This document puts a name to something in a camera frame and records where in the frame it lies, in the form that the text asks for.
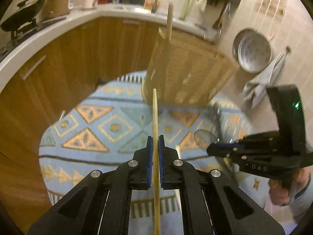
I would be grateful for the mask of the person's right hand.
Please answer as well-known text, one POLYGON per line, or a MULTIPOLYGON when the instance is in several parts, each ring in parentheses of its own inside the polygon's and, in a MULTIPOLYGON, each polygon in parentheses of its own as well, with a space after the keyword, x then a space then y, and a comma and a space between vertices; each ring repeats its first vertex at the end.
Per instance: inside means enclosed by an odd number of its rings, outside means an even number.
MULTIPOLYGON (((309 167, 299 169, 296 172, 293 180, 296 183, 294 195, 299 194, 309 185, 310 174, 309 167)), ((270 179, 268 185, 270 187, 269 196, 273 205, 283 206, 290 203, 290 190, 283 187, 282 181, 270 179)))

